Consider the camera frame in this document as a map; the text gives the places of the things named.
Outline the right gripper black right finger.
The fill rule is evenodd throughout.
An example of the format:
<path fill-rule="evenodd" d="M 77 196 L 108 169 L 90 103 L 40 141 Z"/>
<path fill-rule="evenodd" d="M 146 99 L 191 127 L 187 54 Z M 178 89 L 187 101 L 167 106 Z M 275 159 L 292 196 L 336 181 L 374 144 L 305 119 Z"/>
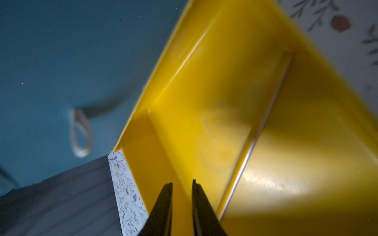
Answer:
<path fill-rule="evenodd" d="M 192 183 L 192 215 L 194 236 L 226 236 L 200 184 Z"/>

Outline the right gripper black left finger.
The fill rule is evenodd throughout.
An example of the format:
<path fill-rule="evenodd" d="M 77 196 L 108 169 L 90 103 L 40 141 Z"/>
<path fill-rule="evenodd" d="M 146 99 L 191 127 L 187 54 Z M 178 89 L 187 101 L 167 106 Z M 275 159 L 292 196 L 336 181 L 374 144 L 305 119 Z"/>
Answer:
<path fill-rule="evenodd" d="M 138 236 L 170 236 L 173 210 L 173 183 L 165 184 Z"/>

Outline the gold pencil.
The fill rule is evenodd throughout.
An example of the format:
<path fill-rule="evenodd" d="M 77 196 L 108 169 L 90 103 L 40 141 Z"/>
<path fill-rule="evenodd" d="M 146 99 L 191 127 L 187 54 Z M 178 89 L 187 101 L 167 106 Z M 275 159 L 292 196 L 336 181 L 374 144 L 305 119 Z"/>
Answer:
<path fill-rule="evenodd" d="M 263 100 L 262 105 L 260 106 L 260 109 L 257 113 L 256 121 L 251 128 L 246 141 L 243 145 L 243 148 L 240 152 L 238 161 L 234 167 L 234 170 L 232 172 L 232 176 L 229 180 L 229 183 L 227 184 L 227 188 L 221 198 L 219 207 L 217 209 L 217 218 L 219 221 L 222 220 L 226 209 L 231 201 L 231 198 L 237 188 L 237 185 L 242 177 L 242 174 L 248 164 L 248 161 L 251 157 L 251 154 L 256 146 L 256 143 L 259 139 L 260 134 L 263 131 L 263 128 L 265 126 L 265 123 L 269 117 L 269 114 L 271 112 L 271 109 L 275 103 L 275 100 L 278 96 L 278 93 L 280 91 L 280 88 L 283 84 L 283 81 L 287 75 L 287 72 L 290 69 L 290 66 L 292 64 L 292 61 L 294 59 L 295 53 L 293 52 L 285 52 L 279 63 L 276 67 L 272 80 L 269 84 L 269 90 L 266 93 L 266 96 Z"/>

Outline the yellow bottom drawer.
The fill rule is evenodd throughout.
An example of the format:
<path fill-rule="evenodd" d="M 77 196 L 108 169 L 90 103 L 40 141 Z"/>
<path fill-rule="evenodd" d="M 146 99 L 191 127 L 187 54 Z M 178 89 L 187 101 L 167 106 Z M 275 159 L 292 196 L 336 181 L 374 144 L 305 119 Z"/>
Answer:
<path fill-rule="evenodd" d="M 275 1 L 189 1 L 115 151 L 172 234 L 193 234 L 192 183 L 215 212 L 273 73 L 295 53 L 220 222 L 230 236 L 375 236 L 378 121 Z"/>

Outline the teal yellow drawer cabinet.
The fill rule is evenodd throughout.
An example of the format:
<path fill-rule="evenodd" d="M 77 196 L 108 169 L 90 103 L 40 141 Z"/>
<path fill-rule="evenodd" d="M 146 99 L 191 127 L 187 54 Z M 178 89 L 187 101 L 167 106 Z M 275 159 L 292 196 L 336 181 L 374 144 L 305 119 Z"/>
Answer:
<path fill-rule="evenodd" d="M 1 1 L 1 194 L 115 146 L 186 1 Z"/>

